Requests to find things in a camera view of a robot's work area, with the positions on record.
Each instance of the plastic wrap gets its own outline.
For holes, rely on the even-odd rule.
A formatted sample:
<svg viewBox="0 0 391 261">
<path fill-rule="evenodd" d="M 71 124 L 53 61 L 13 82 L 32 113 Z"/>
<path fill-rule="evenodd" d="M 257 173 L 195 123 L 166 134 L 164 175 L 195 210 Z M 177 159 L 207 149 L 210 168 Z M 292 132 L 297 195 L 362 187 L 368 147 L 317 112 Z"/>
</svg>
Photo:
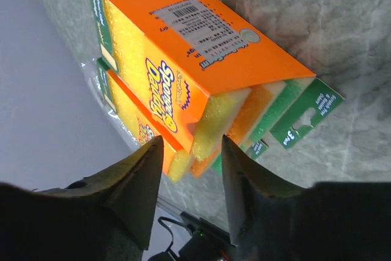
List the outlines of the plastic wrap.
<svg viewBox="0 0 391 261">
<path fill-rule="evenodd" d="M 94 98 L 101 106 L 106 117 L 109 119 L 110 123 L 117 130 L 118 134 L 124 140 L 125 144 L 129 147 L 131 152 L 136 151 L 140 144 L 137 142 L 136 138 L 128 131 L 126 126 L 119 119 L 118 115 L 111 109 L 111 107 L 103 100 L 103 96 L 100 89 L 100 83 L 98 79 L 98 69 L 96 65 L 96 60 L 81 63 L 81 70 L 86 79 L 87 85 L 90 88 Z"/>
</svg>

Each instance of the gray surface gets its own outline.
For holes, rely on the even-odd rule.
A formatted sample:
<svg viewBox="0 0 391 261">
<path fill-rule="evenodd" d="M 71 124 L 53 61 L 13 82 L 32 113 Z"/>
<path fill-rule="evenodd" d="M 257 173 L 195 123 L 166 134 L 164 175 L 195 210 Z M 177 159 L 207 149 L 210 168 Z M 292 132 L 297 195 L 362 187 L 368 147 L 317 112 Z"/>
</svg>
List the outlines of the gray surface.
<svg viewBox="0 0 391 261">
<path fill-rule="evenodd" d="M 0 182 L 65 187 L 127 156 L 39 2 L 0 7 Z"/>
<path fill-rule="evenodd" d="M 300 185 L 391 176 L 391 0 L 223 0 L 346 96 L 295 148 L 272 144 L 261 164 Z M 88 0 L 41 0 L 78 62 L 99 54 Z M 161 194 L 226 225 L 220 176 Z"/>
</svg>

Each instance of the sponge daddy logo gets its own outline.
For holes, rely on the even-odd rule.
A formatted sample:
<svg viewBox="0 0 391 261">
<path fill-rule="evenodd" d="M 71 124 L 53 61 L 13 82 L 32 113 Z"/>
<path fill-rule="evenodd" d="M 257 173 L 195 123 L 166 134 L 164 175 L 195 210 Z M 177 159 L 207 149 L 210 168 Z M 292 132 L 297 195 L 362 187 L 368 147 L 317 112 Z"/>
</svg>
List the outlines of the sponge daddy logo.
<svg viewBox="0 0 391 261">
<path fill-rule="evenodd" d="M 155 134 L 151 127 L 148 124 L 143 125 L 139 120 L 139 143 L 144 145 L 151 141 L 153 137 L 155 137 Z"/>
<path fill-rule="evenodd" d="M 176 133 L 178 127 L 174 121 L 171 91 L 172 83 L 175 80 L 174 73 L 165 61 L 161 61 L 160 66 L 156 67 L 152 61 L 146 58 L 145 64 L 152 93 L 152 99 L 149 103 L 150 109 L 170 131 Z"/>
</svg>

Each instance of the wire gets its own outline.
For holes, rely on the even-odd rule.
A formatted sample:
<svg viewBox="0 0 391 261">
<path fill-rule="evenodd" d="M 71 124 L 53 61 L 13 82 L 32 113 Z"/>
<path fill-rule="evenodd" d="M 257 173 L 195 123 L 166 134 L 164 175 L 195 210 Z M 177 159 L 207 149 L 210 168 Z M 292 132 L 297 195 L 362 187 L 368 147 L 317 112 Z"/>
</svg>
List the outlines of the wire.
<svg viewBox="0 0 391 261">
<path fill-rule="evenodd" d="M 174 234 L 172 233 L 170 227 L 165 224 L 163 221 L 165 222 L 170 222 L 172 224 L 176 224 L 177 226 L 180 226 L 180 227 L 183 227 L 184 229 L 186 229 L 187 231 L 189 231 L 189 229 L 186 227 L 186 225 L 184 225 L 182 222 L 179 222 L 179 221 L 176 221 L 174 219 L 171 219 L 171 218 L 167 218 L 167 217 L 159 217 L 158 219 L 158 222 L 161 226 L 163 226 L 166 230 L 169 231 L 169 233 L 171 234 L 171 243 L 169 245 L 169 247 L 167 248 L 166 252 L 170 251 L 171 250 L 171 247 L 172 245 L 174 244 Z"/>
</svg>

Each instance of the barcode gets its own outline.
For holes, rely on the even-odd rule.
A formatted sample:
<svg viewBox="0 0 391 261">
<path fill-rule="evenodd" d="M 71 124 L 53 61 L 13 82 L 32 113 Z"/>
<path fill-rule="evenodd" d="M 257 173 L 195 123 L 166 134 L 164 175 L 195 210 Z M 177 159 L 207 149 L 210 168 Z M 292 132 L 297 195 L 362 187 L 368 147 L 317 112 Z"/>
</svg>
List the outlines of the barcode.
<svg viewBox="0 0 391 261">
<path fill-rule="evenodd" d="M 183 8 L 183 9 L 178 9 L 172 13 L 176 17 L 180 18 L 180 17 L 183 17 L 184 15 L 187 15 L 189 13 L 196 12 L 196 11 L 198 11 L 198 8 L 196 8 L 195 6 L 189 6 L 189 7 Z"/>
</svg>

